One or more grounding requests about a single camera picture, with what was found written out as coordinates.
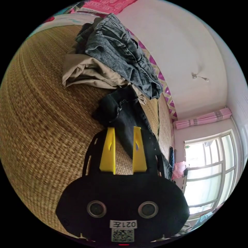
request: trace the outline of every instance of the pink fabric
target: pink fabric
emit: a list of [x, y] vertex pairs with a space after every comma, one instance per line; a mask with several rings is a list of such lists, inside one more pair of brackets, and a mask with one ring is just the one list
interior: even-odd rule
[[228, 119], [231, 117], [231, 115], [232, 115], [231, 110], [229, 108], [224, 108], [218, 111], [211, 112], [209, 114], [199, 116], [193, 120], [176, 121], [175, 126], [176, 126], [176, 129], [182, 129], [182, 128], [186, 128], [190, 126], [208, 124], [208, 123], [213, 123], [213, 122]]
[[82, 8], [94, 10], [105, 14], [114, 13], [116, 15], [128, 5], [136, 1], [137, 0], [92, 0], [87, 2]]
[[185, 161], [180, 162], [180, 163], [175, 163], [171, 179], [174, 180], [176, 178], [182, 177], [185, 169], [186, 169]]

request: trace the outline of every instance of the pink patterned border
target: pink patterned border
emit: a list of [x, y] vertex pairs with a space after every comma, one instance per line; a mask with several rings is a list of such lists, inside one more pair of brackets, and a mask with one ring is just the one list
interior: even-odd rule
[[139, 44], [139, 46], [141, 47], [142, 51], [144, 52], [144, 54], [146, 55], [146, 57], [149, 59], [150, 63], [152, 64], [153, 68], [155, 69], [156, 75], [158, 77], [159, 82], [163, 85], [164, 89], [163, 89], [163, 95], [164, 98], [167, 102], [168, 108], [169, 108], [169, 113], [170, 113], [170, 117], [172, 122], [177, 120], [177, 114], [176, 114], [176, 108], [175, 108], [175, 104], [174, 101], [172, 99], [171, 96], [171, 92], [169, 90], [169, 87], [165, 81], [165, 78], [162, 74], [162, 72], [160, 71], [159, 67], [157, 66], [154, 58], [151, 56], [151, 54], [148, 52], [148, 50], [146, 49], [146, 47], [143, 45], [143, 43], [129, 30], [127, 29], [130, 34], [133, 36], [132, 38], [134, 40], [136, 40]]

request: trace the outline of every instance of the black jeans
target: black jeans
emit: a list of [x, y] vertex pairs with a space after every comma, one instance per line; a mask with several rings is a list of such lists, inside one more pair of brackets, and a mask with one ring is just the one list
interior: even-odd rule
[[77, 53], [98, 59], [136, 85], [149, 99], [160, 97], [163, 86], [154, 68], [114, 14], [83, 25], [75, 40], [78, 42]]
[[[159, 164], [158, 169], [162, 171], [162, 176], [171, 180], [172, 167], [162, 154], [158, 141], [151, 130], [149, 121], [138, 102], [138, 97], [130, 85], [115, 90], [113, 93], [101, 99], [99, 101], [99, 107], [92, 116], [105, 128], [115, 128], [116, 136], [130, 158], [133, 158], [134, 126], [149, 132], [151, 138], [148, 138], [144, 143], [144, 146], [146, 144], [144, 148], [145, 154], [147, 155], [146, 159], [149, 158], [147, 163], [157, 164], [157, 157]], [[149, 153], [152, 152], [156, 157], [149, 156]]]

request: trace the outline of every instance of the woven straw mat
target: woven straw mat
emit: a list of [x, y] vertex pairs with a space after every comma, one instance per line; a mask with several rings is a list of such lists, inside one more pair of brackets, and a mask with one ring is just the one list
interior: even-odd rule
[[[12, 59], [0, 90], [0, 155], [8, 179], [36, 217], [67, 235], [55, 209], [65, 187], [81, 176], [87, 148], [103, 129], [91, 114], [109, 93], [62, 85], [64, 55], [80, 28], [53, 27], [28, 38]], [[142, 107], [158, 135], [158, 101], [147, 99]], [[132, 174], [132, 161], [118, 140], [116, 173]]]

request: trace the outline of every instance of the gray denim jeans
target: gray denim jeans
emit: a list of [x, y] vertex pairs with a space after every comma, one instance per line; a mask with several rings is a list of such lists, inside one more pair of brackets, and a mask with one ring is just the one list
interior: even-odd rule
[[136, 85], [149, 99], [160, 97], [163, 86], [154, 68], [114, 14], [83, 25], [75, 40], [78, 42], [77, 53], [98, 59]]

